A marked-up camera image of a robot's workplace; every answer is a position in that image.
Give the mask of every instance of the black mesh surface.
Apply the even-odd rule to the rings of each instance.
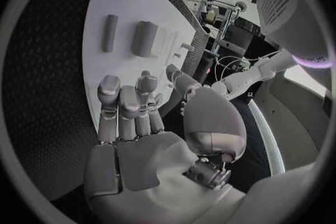
[[[196,28],[183,70],[193,74],[207,36],[182,0],[169,0]],[[28,175],[49,199],[79,186],[96,143],[82,74],[82,33],[89,0],[31,0],[8,46],[3,108]]]

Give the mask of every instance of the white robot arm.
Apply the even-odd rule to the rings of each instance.
[[[211,88],[228,100],[232,100],[245,93],[254,83],[270,80],[277,72],[283,71],[295,64],[297,63],[294,61],[292,55],[285,49],[282,49],[271,58],[261,58],[248,71],[234,73],[215,82]]]

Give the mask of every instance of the light strip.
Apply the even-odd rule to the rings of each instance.
[[[249,108],[264,141],[271,176],[283,174],[285,172],[284,164],[272,130],[253,99],[249,102]]]
[[[324,62],[309,62],[307,60],[298,58],[294,55],[292,57],[295,60],[295,62],[297,62],[298,64],[305,66],[305,67],[309,67],[309,68],[326,69],[326,68],[330,68],[331,66],[333,66],[332,62],[329,60],[326,60]]]

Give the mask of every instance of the white surface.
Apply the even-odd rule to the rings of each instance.
[[[300,86],[308,88],[321,97],[325,96],[325,87],[309,76],[299,65],[287,69],[284,73],[284,77]]]
[[[260,131],[260,135],[262,136],[262,139],[264,141],[266,154],[269,162],[270,174],[272,176],[283,174],[285,172],[284,164],[279,147],[277,145],[277,141],[274,138],[272,130],[270,129],[267,121],[265,120],[263,113],[260,111],[256,103],[253,101],[253,99],[249,102],[249,109],[253,114],[255,122]]]
[[[113,52],[103,53],[101,43],[108,14],[119,16],[119,20]],[[159,26],[152,49],[155,55],[149,58],[135,56],[130,50],[139,21],[151,21]],[[149,70],[159,79],[155,94],[163,93],[164,104],[172,92],[165,66],[173,63],[182,67],[188,51],[181,45],[190,44],[194,34],[194,28],[168,0],[90,0],[83,32],[83,75],[96,128],[101,106],[97,87],[106,75],[120,77],[122,85],[135,85],[141,71]]]
[[[242,17],[258,26],[260,26],[259,14],[256,8],[256,4],[251,3],[251,0],[218,0],[228,4],[235,5],[238,1],[242,1],[246,4],[246,10],[239,13],[239,17]]]

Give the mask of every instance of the purple light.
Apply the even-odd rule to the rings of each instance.
[[[298,57],[295,57],[294,55],[292,57],[295,60],[295,62],[297,62],[298,64],[305,66],[305,67],[309,67],[309,68],[326,69],[326,68],[330,68],[333,65],[331,61],[329,60],[324,61],[324,62],[309,62],[307,60],[303,60]]]

